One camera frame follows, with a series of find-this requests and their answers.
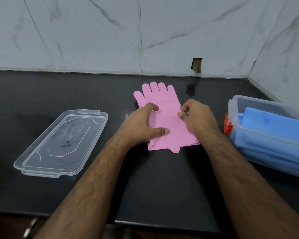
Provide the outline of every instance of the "plastic container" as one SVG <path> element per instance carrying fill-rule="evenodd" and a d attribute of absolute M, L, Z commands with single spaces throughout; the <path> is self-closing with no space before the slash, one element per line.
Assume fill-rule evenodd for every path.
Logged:
<path fill-rule="evenodd" d="M 107 114 L 98 110 L 62 113 L 14 162 L 25 175 L 59 178 L 79 173 L 89 158 Z"/>
<path fill-rule="evenodd" d="M 299 177 L 299 141 L 292 136 L 269 135 L 243 126 L 246 108 L 254 108 L 299 120 L 299 107 L 283 103 L 234 96 L 228 102 L 224 128 L 232 143 L 250 161 Z M 281 127 L 292 132 L 292 128 Z"/>

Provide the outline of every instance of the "black granite countertop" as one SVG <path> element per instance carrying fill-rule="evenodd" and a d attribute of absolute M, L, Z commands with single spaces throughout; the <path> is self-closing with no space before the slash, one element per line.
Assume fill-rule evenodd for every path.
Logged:
<path fill-rule="evenodd" d="M 180 103 L 194 98 L 210 106 L 223 129 L 234 95 L 267 99 L 247 80 L 90 75 L 0 71 L 0 212 L 49 216 L 88 168 L 105 142 L 137 108 L 133 92 L 151 81 L 173 85 Z M 75 176 L 25 176 L 14 161 L 64 111 L 108 113 L 106 124 L 83 170 Z M 254 165 L 299 213 L 299 178 Z M 128 153 L 113 195 L 109 222 L 185 231 L 232 231 L 209 159 L 200 145 Z"/>

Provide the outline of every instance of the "silicone glove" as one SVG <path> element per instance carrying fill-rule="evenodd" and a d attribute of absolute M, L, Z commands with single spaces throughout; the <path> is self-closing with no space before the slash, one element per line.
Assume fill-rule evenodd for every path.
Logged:
<path fill-rule="evenodd" d="M 199 141 L 190 133 L 185 122 L 178 118 L 180 103 L 172 85 L 166 89 L 164 83 L 151 82 L 142 85 L 143 94 L 140 91 L 134 92 L 134 97 L 139 107 L 144 107 L 148 102 L 159 106 L 159 111 L 152 111 L 149 116 L 149 126 L 152 128 L 166 127 L 170 134 L 156 137 L 148 141 L 148 150 L 158 150 L 168 148 L 174 153 L 178 153 L 180 147 L 199 144 Z"/>

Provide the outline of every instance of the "clear plastic lid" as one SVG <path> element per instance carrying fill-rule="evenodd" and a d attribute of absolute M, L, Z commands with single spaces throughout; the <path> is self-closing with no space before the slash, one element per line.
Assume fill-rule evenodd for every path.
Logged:
<path fill-rule="evenodd" d="M 98 110 L 62 113 L 14 162 L 25 175 L 58 178 L 79 173 L 107 122 Z"/>

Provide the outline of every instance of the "person's right hand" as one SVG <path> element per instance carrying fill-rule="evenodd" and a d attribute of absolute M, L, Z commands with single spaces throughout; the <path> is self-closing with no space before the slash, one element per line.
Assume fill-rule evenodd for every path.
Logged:
<path fill-rule="evenodd" d="M 188 131 L 197 138 L 203 134 L 220 132 L 214 114 L 209 106 L 200 103 L 194 99 L 189 99 L 180 108 L 181 112 L 177 116 L 185 121 Z"/>

